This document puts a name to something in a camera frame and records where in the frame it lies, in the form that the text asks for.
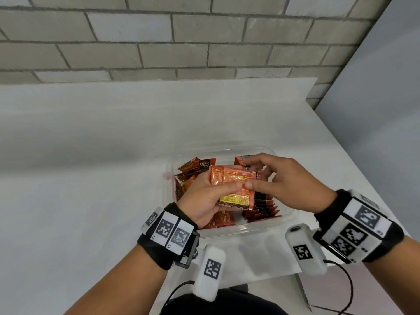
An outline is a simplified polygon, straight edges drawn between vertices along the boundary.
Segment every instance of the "black cable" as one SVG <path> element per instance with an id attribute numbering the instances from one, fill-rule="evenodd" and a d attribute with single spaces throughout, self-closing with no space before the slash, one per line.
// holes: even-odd
<path id="1" fill-rule="evenodd" d="M 346 269 L 344 268 L 344 267 L 342 267 L 341 265 L 339 265 L 337 262 L 334 262 L 334 261 L 330 261 L 330 260 L 328 260 L 328 259 L 325 259 L 324 260 L 324 263 L 331 263 L 331 264 L 335 264 L 335 265 L 337 265 L 341 270 L 343 270 L 344 271 L 344 273 L 347 275 L 347 277 L 349 278 L 349 281 L 350 281 L 350 301 L 349 301 L 349 303 L 347 304 L 347 306 L 346 307 L 344 307 L 343 308 L 343 310 L 341 311 L 341 312 L 339 312 L 337 315 L 342 315 L 345 311 L 347 311 L 347 309 L 350 307 L 350 305 L 352 304 L 352 302 L 353 302 L 353 291 L 354 291 L 354 287 L 353 287 L 353 281 L 352 281 L 352 278 L 350 277 L 350 274 L 349 274 L 349 272 L 347 272 L 346 271 Z"/>
<path id="2" fill-rule="evenodd" d="M 168 305 L 168 303 L 169 303 L 169 300 L 171 299 L 171 297 L 172 297 L 172 295 L 180 288 L 180 287 L 182 287 L 182 286 L 184 286 L 184 285 L 187 285 L 187 284 L 192 284 L 192 285 L 194 285 L 194 281 L 186 281 L 186 282 L 183 282 L 182 284 L 179 284 L 173 291 L 172 291 L 172 293 L 171 293 L 171 295 L 168 297 L 168 299 L 166 300 L 166 302 L 165 302 L 165 304 L 163 304 L 163 307 L 162 307 L 162 310 L 160 311 L 160 313 L 162 313 L 162 311 L 163 311 L 163 309 L 165 308 L 165 306 L 166 305 Z"/>

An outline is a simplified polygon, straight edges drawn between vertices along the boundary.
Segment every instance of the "plastic container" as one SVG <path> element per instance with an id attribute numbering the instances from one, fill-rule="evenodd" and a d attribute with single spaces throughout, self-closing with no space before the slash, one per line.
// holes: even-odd
<path id="1" fill-rule="evenodd" d="M 188 152 L 185 154 L 180 154 L 173 157 L 167 167 L 166 174 L 164 175 L 164 185 L 163 185 L 163 206 L 168 203 L 176 202 L 175 197 L 175 177 L 174 175 L 180 171 L 177 168 L 185 164 L 187 161 L 191 160 L 194 157 L 200 159 L 208 159 L 216 157 L 217 165 L 233 165 L 235 156 L 246 155 L 246 154 L 258 154 L 260 152 L 265 152 L 267 154 L 276 154 L 274 151 L 266 147 L 259 146 L 250 146 L 250 147 L 239 147 L 231 149 L 220 149 L 220 150 L 198 150 L 195 152 Z M 226 227 L 217 227 L 214 229 L 199 230 L 201 238 L 212 238 L 216 236 L 225 236 L 229 234 L 249 232 L 255 230 L 261 230 L 265 228 L 272 228 L 280 226 L 287 221 L 295 218 L 297 216 L 297 210 L 293 210 L 277 199 L 274 200 L 276 206 L 278 206 L 279 213 L 281 217 L 275 219 L 268 219 L 262 221 L 255 221 L 252 223 L 247 223 L 247 221 L 242 217 L 241 211 L 236 211 L 234 213 L 235 224 L 234 226 Z"/>

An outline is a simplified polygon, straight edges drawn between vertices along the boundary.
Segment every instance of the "hand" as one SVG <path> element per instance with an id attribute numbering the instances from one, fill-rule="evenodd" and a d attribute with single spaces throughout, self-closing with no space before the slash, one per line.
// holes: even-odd
<path id="1" fill-rule="evenodd" d="M 274 196 L 284 205 L 318 213 L 327 208 L 337 197 L 337 193 L 311 175 L 295 159 L 257 154 L 243 159 L 251 165 L 250 171 L 265 169 L 261 180 L 250 180 L 245 188 Z M 276 173 L 272 182 L 268 178 Z"/>
<path id="2" fill-rule="evenodd" d="M 229 210 L 225 206 L 215 205 L 221 196 L 242 189 L 242 182 L 240 181 L 212 185 L 209 176 L 209 170 L 199 174 L 177 203 L 178 208 L 194 221 L 199 228 L 209 223 L 216 212 Z"/>

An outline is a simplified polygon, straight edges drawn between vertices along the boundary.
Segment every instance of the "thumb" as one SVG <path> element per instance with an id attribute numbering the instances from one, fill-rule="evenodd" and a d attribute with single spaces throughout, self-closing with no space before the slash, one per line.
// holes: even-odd
<path id="1" fill-rule="evenodd" d="M 210 187 L 212 195 L 215 198 L 220 198 L 229 193 L 233 193 L 242 189 L 242 182 L 240 181 L 231 181 L 226 182 L 225 184 L 218 184 Z"/>
<path id="2" fill-rule="evenodd" d="M 278 193 L 278 184 L 264 180 L 249 180 L 245 182 L 245 188 L 270 195 Z"/>

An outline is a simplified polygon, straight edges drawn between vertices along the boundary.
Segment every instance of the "white countertop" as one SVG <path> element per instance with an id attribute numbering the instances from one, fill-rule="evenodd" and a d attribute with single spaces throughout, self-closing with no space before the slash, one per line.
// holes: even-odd
<path id="1" fill-rule="evenodd" d="M 315 79 L 3 86 L 0 305 L 59 314 L 136 243 L 162 203 L 162 174 L 186 150 L 262 145 L 334 189 L 384 202 L 305 102 Z M 227 253 L 222 286 L 300 272 L 283 226 L 202 239 Z M 166 299 L 194 268 L 173 267 Z"/>

